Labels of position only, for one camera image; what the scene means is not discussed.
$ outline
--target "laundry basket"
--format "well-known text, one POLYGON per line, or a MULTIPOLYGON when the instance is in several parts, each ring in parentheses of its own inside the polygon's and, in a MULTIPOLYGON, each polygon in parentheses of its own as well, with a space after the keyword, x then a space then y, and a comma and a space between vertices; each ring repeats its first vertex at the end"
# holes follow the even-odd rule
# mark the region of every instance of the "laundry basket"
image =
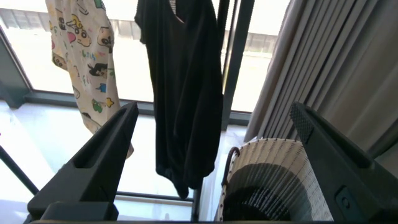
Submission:
POLYGON ((229 153, 216 221, 333 220, 302 143, 261 139, 229 153))

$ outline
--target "black shirt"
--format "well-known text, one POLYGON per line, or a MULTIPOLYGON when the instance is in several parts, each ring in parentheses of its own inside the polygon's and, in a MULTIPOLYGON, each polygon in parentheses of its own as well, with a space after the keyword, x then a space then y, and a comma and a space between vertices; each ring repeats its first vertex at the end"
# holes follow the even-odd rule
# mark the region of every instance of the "black shirt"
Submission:
POLYGON ((154 91, 156 172, 181 198, 214 169, 223 107, 220 47, 211 0, 139 0, 154 91))

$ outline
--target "tiled floor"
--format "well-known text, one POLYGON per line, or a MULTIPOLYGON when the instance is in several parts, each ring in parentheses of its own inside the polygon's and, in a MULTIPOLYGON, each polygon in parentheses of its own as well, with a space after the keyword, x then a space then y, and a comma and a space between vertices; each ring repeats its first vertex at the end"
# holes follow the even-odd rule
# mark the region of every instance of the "tiled floor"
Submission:
MULTIPOLYGON (((216 169, 204 179, 200 220, 213 219, 226 156, 232 146, 243 143, 245 132, 246 127, 229 126, 222 133, 216 169)), ((0 145, 39 189, 91 137, 75 108, 25 104, 14 110, 3 101, 0 134, 0 145)), ((177 196, 171 182, 155 172, 154 139, 153 117, 140 116, 132 137, 135 152, 126 160, 118 190, 177 196)), ((32 195, 3 163, 0 173, 5 183, 0 185, 0 222, 21 223, 32 195)), ((115 204, 120 220, 189 220, 191 214, 190 203, 117 197, 115 204)))

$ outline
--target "cartoon print shirt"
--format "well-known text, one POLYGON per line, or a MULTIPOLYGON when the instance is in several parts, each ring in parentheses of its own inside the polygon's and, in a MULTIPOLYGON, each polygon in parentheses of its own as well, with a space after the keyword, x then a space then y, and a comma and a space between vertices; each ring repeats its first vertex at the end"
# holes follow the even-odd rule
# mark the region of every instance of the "cartoon print shirt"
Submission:
POLYGON ((53 63, 69 72, 85 126, 95 133, 120 109, 114 34, 101 0, 46 0, 53 63))

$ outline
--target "curtain fold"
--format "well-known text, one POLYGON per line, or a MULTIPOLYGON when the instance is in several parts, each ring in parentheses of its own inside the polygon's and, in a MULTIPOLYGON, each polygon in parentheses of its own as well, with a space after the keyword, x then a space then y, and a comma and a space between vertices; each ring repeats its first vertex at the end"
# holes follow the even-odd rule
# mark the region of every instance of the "curtain fold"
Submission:
POLYGON ((362 149, 376 153, 391 147, 398 135, 398 2, 301 3, 305 9, 295 15, 300 22, 292 44, 277 45, 275 56, 289 50, 285 60, 270 65, 245 141, 255 135, 297 139, 289 111, 299 101, 362 149))

